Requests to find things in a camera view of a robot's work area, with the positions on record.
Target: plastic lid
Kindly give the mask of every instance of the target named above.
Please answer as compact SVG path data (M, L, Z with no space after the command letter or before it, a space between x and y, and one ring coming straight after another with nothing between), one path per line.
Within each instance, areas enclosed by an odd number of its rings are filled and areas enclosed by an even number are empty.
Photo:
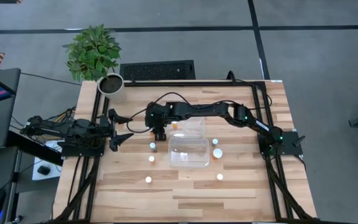
M166 132L177 138L199 139L205 133L205 119L203 117L189 118L185 121L179 121L175 127L169 126Z
M214 149L213 155L215 158L220 159L223 156L222 149Z

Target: green leaves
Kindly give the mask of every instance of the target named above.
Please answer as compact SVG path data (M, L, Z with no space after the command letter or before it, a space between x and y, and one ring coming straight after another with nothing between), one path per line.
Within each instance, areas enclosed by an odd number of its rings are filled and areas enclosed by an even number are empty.
M100 60L98 60L98 62L96 62L96 69L99 72L103 71L103 64L102 64L102 62Z
M67 49L66 64L74 80L97 81L105 77L110 68L114 71L118 66L115 59L120 58L121 48L110 33L103 24L89 26L73 39L73 43L63 46Z

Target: wooden table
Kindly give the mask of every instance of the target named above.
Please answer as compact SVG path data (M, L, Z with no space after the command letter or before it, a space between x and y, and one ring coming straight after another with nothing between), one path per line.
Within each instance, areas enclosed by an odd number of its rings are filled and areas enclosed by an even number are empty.
M294 128L287 97L282 82L266 81L267 93L273 100L273 122L284 131ZM192 87L126 87L127 100L110 104L120 116L132 116L144 109L147 103L166 92L175 91L190 103L208 104L218 100L234 100L253 108L250 87L246 86L192 86ZM75 118L91 119L96 84L83 82ZM159 103L180 101L168 95ZM99 106L101 114L103 100ZM92 222L250 222L275 220L267 171L259 154L257 133L249 128L236 128L222 118L205 118L205 138L219 139L224 155L220 160L210 159L207 167L184 169L168 163L168 141L157 142L157 153L149 144L154 141L150 133L135 134L119 152L112 152L106 141L106 150L100 160L94 195ZM132 129L146 129L144 113L130 123ZM120 134L128 133L126 126L117 125ZM148 161L155 156L156 163ZM67 204L68 193L77 158L68 158L63 165L62 176L54 204L54 214L59 215ZM308 179L303 164L294 156L282 156L283 168L289 191L307 213L316 216ZM76 176L73 193L79 180ZM216 180L223 174L222 181ZM145 183L151 176L153 182ZM277 189L282 216L285 207L281 192ZM87 193L81 203L84 217Z

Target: potted plant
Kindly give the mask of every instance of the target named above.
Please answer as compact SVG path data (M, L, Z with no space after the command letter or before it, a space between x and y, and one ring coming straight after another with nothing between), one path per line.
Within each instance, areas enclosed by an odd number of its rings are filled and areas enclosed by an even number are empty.
M67 66L74 80L93 80L98 89L113 103L121 103L126 99L124 80L115 73L120 58L121 48L111 30L100 26L89 26L78 34L74 42L64 45L68 52Z

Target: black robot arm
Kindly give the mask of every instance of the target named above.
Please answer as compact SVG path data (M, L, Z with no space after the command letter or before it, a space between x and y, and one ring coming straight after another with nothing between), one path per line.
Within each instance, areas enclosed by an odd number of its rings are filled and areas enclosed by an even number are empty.
M86 119L57 123L34 116L21 129L21 134L28 137L48 134L64 139L58 142L63 148L62 156L101 156L105 138L111 138L110 149L116 152L117 147L133 135L117 135L115 124L127 123L132 119L119 116L114 109L109 110L108 117L102 115L99 120L99 124Z
M168 102L165 106L158 103L149 103L146 109L145 124L152 128L156 141L165 141L164 127L172 121L184 121L190 117L200 116L219 116L224 118L229 124L238 127L248 127L265 136L266 141L271 146L282 144L282 129L269 127L256 119L250 109L238 103L215 103L212 105L190 105L185 102Z

